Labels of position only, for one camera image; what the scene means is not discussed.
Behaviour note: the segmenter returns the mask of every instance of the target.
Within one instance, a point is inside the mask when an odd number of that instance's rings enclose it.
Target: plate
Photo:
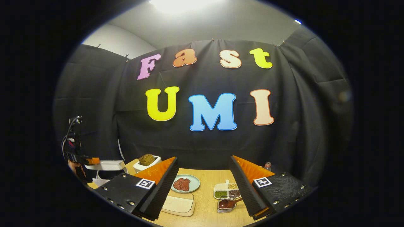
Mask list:
[[[177,190],[174,188],[174,183],[180,178],[188,179],[190,181],[189,191],[180,191],[180,190]],[[198,189],[200,184],[201,183],[198,178],[196,178],[192,175],[188,175],[188,174],[180,174],[175,177],[175,180],[174,180],[173,184],[171,185],[171,190],[179,192],[179,193],[189,193],[189,192],[193,192],[196,189]]]

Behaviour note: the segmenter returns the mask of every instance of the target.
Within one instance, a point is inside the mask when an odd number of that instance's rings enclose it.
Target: yellow letter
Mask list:
[[[146,91],[147,96],[147,113],[149,116],[156,121],[167,121],[170,120],[175,115],[176,107],[176,95],[179,91],[179,87],[168,87],[164,90],[168,94],[168,107],[167,111],[160,112],[158,110],[157,102],[158,95],[160,94],[160,89],[150,89]]]
[[[268,96],[271,94],[266,89],[253,90],[250,95],[255,99],[255,107],[257,109],[257,117],[254,120],[255,125],[269,125],[274,122],[269,111]]]
[[[222,58],[220,64],[224,68],[238,68],[241,66],[241,60],[237,58],[240,54],[235,50],[222,50],[219,56]]]
[[[257,64],[257,66],[264,68],[264,69],[269,69],[272,67],[272,63],[267,62],[265,60],[265,57],[269,57],[268,52],[263,52],[261,48],[257,48],[257,49],[251,50],[250,54],[254,55],[255,63]]]
[[[197,60],[193,49],[181,50],[175,55],[176,59],[173,62],[174,67],[194,64]]]

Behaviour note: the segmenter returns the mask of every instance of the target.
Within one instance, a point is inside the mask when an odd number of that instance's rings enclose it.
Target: spoon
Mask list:
[[[234,204],[236,204],[238,201],[243,200],[243,198],[240,198],[236,201],[233,200],[222,200],[219,202],[219,208],[220,209],[227,209],[227,208],[231,208],[234,207]]]

